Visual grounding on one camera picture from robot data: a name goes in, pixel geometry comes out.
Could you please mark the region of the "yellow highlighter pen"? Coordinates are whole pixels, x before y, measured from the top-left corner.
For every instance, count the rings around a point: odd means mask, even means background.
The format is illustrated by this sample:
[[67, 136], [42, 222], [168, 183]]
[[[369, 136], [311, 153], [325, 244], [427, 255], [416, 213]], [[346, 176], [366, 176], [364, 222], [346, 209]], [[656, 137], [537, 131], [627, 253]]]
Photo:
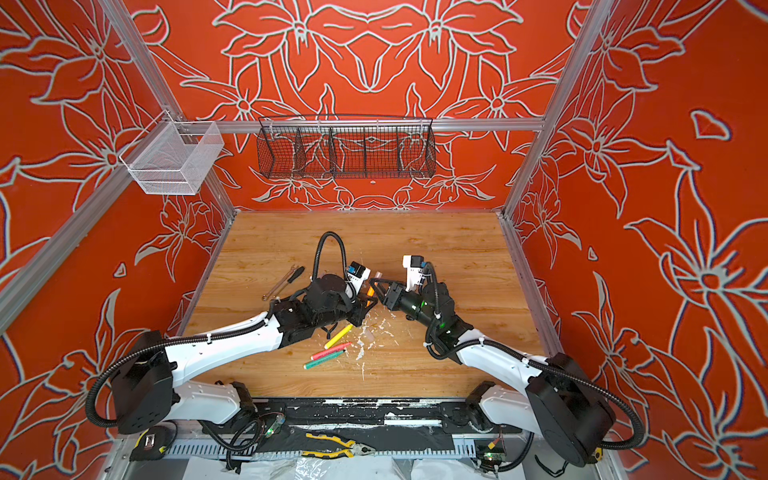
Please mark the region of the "yellow highlighter pen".
[[341, 331], [336, 333], [330, 340], [325, 343], [324, 348], [331, 349], [335, 347], [353, 328], [354, 325], [352, 324], [345, 326]]

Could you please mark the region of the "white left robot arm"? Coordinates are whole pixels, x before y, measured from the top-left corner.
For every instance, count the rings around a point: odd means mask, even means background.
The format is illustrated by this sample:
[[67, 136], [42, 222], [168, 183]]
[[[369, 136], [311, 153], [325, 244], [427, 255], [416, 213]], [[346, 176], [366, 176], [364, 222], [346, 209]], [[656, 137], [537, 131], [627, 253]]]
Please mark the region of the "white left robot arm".
[[198, 382], [203, 373], [250, 357], [287, 348], [345, 321], [359, 327], [374, 306], [363, 292], [370, 270], [344, 261], [341, 274], [320, 274], [318, 247], [308, 286], [242, 322], [186, 337], [143, 333], [132, 348], [107, 363], [85, 397], [87, 420], [121, 435], [139, 433], [170, 420], [223, 426], [254, 408], [240, 383]]

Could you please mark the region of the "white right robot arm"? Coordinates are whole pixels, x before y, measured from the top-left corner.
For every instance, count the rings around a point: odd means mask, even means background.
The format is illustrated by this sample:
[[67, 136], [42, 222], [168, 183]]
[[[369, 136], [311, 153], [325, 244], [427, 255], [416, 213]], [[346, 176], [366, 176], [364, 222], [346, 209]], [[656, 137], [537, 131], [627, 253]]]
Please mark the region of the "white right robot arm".
[[599, 450], [631, 450], [645, 439], [638, 413], [589, 380], [571, 357], [532, 355], [492, 339], [456, 313], [432, 263], [406, 255], [403, 265], [405, 281], [373, 278], [371, 288], [385, 308], [424, 326], [424, 347], [432, 358], [491, 376], [473, 392], [485, 419], [540, 436], [579, 467], [594, 461]]

